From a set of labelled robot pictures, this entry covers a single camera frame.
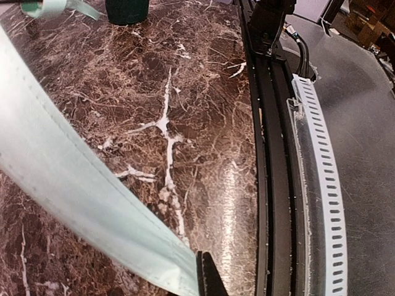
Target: black metal rail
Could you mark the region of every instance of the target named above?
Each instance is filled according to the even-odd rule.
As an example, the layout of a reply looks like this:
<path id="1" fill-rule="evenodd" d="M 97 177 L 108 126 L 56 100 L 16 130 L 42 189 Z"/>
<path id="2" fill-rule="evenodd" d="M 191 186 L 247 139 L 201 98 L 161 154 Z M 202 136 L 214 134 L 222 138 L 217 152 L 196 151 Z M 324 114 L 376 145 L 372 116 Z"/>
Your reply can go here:
<path id="1" fill-rule="evenodd" d="M 304 217 L 297 151 L 286 101 L 292 73 L 276 44 L 275 55 L 255 54 L 248 22 L 254 1 L 237 0 L 251 90 L 258 168 L 259 249 L 256 296 L 302 295 Z"/>

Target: mask ear loop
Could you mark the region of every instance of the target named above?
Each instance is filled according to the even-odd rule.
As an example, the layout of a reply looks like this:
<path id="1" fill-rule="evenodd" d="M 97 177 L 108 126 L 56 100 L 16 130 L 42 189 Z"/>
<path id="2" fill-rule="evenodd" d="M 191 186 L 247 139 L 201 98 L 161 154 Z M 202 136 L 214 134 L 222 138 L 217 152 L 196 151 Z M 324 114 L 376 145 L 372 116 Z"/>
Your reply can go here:
<path id="1" fill-rule="evenodd" d="M 82 14 L 98 20 L 102 13 L 82 0 L 44 0 L 43 2 L 21 3 L 22 12 L 35 19 L 51 19 L 60 15 L 66 8 L 75 9 Z"/>

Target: cardboard box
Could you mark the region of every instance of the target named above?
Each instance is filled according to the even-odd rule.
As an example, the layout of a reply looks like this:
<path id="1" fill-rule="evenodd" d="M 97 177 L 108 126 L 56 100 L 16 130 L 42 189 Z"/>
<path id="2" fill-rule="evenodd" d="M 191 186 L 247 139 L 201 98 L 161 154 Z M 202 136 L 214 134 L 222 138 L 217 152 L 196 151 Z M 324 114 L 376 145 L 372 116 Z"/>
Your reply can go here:
<path id="1" fill-rule="evenodd" d="M 361 32 L 359 32 L 358 40 L 363 47 L 370 47 L 371 43 L 373 42 L 372 40 L 374 39 L 374 29 L 374 25 L 366 23 Z"/>
<path id="2" fill-rule="evenodd" d="M 366 20 L 360 17 L 355 12 L 351 12 L 346 20 L 344 21 L 346 26 L 356 35 L 363 29 L 364 25 L 366 24 Z"/>
<path id="3" fill-rule="evenodd" d="M 370 25 L 376 25 L 377 24 L 377 22 L 378 22 L 378 19 L 374 16 L 374 15 L 371 15 L 370 16 L 370 18 L 369 18 L 369 20 L 368 20 L 368 23 L 370 24 Z"/>
<path id="4" fill-rule="evenodd" d="M 368 48 L 372 44 L 376 43 L 381 34 L 384 33 L 388 36 L 390 32 L 391 30 L 384 26 L 381 22 L 376 22 L 375 25 L 367 22 L 358 34 L 358 40 L 364 47 Z"/>

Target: dark green cup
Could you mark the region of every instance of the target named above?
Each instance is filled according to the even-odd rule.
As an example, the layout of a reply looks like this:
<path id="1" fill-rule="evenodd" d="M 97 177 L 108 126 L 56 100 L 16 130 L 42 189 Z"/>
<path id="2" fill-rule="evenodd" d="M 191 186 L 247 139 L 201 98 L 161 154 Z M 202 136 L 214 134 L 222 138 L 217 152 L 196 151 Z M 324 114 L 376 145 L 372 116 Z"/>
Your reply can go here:
<path id="1" fill-rule="evenodd" d="M 149 0 L 106 0 L 110 23 L 125 26 L 139 23 L 148 16 Z"/>

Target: marble countertop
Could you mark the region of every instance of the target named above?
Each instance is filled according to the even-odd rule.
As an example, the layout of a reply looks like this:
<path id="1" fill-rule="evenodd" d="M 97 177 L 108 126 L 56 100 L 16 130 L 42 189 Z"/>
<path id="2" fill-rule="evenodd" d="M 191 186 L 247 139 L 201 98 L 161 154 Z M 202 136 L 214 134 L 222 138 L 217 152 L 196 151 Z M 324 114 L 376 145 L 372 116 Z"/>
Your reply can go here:
<path id="1" fill-rule="evenodd" d="M 105 12 L 102 1 L 90 3 Z M 151 0 L 117 27 L 67 11 L 0 17 L 20 55 L 98 157 L 230 295 L 254 295 L 254 132 L 233 6 Z M 0 173 L 0 295 L 166 295 L 79 239 Z"/>

